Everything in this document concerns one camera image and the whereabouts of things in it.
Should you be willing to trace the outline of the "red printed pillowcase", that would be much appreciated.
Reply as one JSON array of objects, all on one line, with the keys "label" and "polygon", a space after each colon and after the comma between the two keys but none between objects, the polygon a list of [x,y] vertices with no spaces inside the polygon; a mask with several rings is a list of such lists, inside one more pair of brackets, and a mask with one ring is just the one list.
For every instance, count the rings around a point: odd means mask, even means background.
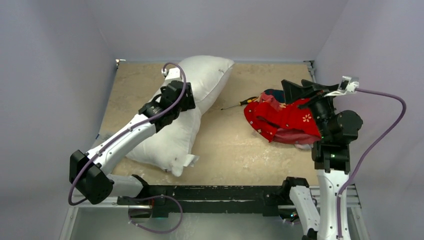
[{"label": "red printed pillowcase", "polygon": [[308,101],[300,98],[287,104],[283,90],[269,88],[248,103],[243,113],[250,126],[268,142],[309,150],[322,137],[311,110],[299,108]]}]

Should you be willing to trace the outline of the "white pillow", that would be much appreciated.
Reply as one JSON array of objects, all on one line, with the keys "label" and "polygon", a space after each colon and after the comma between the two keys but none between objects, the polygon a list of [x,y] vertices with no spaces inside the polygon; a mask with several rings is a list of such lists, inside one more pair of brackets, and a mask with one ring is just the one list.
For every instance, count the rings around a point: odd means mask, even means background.
[{"label": "white pillow", "polygon": [[170,125],[144,140],[126,157],[139,163],[156,166],[179,177],[185,167],[199,159],[192,154],[201,117],[215,103],[227,84],[235,62],[231,59],[196,55],[183,59],[179,66],[191,84],[195,108],[183,111]]}]

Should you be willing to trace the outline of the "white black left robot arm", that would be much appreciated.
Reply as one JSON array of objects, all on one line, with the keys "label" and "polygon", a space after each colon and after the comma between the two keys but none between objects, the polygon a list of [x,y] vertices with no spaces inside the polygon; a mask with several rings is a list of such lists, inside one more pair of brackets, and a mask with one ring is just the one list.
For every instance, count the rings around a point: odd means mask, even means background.
[{"label": "white black left robot arm", "polygon": [[138,176],[113,179],[115,165],[138,144],[176,120],[181,112],[196,107],[191,83],[172,80],[145,103],[127,125],[87,152],[74,151],[69,158],[68,204],[85,201],[96,205],[109,196],[130,197],[138,205],[146,203],[149,191]]}]

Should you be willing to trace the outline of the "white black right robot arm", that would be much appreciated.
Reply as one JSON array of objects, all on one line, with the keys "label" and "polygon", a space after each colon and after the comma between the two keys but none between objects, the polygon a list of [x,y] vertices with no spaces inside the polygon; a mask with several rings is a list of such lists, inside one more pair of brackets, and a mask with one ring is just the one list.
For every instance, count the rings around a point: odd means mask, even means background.
[{"label": "white black right robot arm", "polygon": [[303,79],[301,84],[289,80],[281,82],[284,99],[288,104],[298,100],[299,109],[308,109],[315,122],[320,139],[313,143],[311,159],[319,183],[319,200],[314,201],[307,181],[287,177],[280,196],[294,204],[303,228],[304,240],[349,240],[347,194],[349,185],[350,143],[358,139],[362,118],[352,110],[336,112],[333,99],[353,94],[359,83],[344,77],[340,84],[321,85]]}]

